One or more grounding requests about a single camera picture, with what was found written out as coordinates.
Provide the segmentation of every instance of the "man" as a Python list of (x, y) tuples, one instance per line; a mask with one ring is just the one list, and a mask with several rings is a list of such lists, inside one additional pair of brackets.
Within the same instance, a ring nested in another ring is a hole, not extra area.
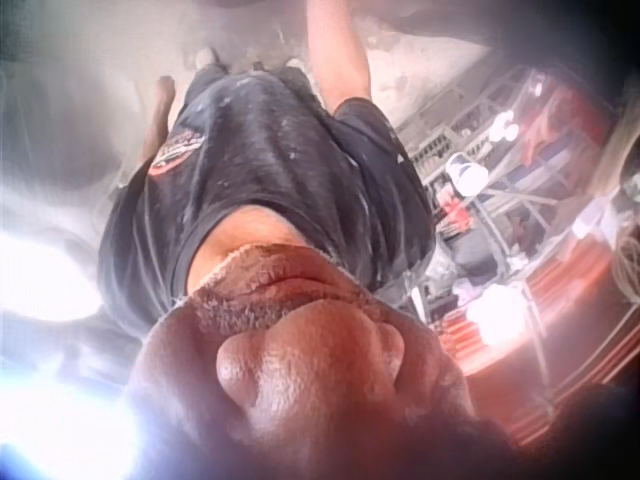
[(507, 443), (472, 419), (437, 336), (374, 296), (429, 261), (431, 212), (371, 103), (347, 0), (307, 4), (327, 111), (298, 70), (210, 63), (167, 134), (173, 85), (159, 82), (149, 160), (101, 248), (111, 313), (145, 339), (129, 396), (209, 478), (396, 478), (417, 460), (448, 475), (453, 445), (468, 467)]

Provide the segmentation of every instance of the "red object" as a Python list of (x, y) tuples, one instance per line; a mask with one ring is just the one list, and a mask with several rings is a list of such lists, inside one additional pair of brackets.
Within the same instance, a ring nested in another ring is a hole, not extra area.
[(469, 215), (462, 201), (456, 196), (453, 191), (453, 185), (448, 183), (438, 192), (437, 197), (438, 203), (447, 213), (447, 220), (453, 223), (459, 232), (466, 232), (471, 228), (471, 215)]

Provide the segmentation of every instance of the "nostril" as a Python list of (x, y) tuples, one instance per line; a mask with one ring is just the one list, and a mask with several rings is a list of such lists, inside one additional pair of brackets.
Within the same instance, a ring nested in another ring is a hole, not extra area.
[(263, 346), (264, 334), (251, 332), (231, 337), (218, 350), (216, 370), (220, 385), (245, 411), (254, 407), (258, 398), (256, 372)]
[(404, 340), (395, 327), (386, 323), (378, 325), (378, 334), (385, 366), (395, 382), (404, 358)]

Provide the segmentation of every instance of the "cable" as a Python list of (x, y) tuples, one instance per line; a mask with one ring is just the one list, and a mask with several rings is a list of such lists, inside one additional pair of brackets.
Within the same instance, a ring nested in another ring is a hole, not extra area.
[(640, 304), (640, 241), (638, 227), (622, 230), (616, 240), (612, 273), (618, 288), (634, 304)]
[(618, 325), (616, 325), (616, 328), (614, 328), (613, 331), (609, 334), (609, 336), (605, 339), (605, 341), (602, 342), (602, 345), (600, 345), (598, 349), (595, 352), (593, 352), (593, 354), (580, 366), (580, 368), (578, 368), (575, 372), (573, 372), (571, 375), (565, 378), (562, 381), (562, 383), (555, 388), (556, 392), (559, 391), (561, 388), (565, 387), (566, 385), (568, 385), (569, 383), (571, 383), (576, 377), (578, 377), (585, 370), (585, 368), (589, 366), (591, 362), (593, 362), (593, 360), (598, 355), (602, 353), (602, 351), (607, 347), (607, 345), (611, 342), (611, 340), (613, 340), (615, 336), (620, 332), (620, 330), (622, 330), (622, 327), (625, 326), (625, 324), (629, 321), (629, 319), (633, 318), (633, 314), (635, 313), (635, 311), (638, 309), (639, 306), (640, 304), (635, 304), (631, 306), (631, 308), (626, 313), (626, 315), (622, 317), (622, 320), (620, 320)]

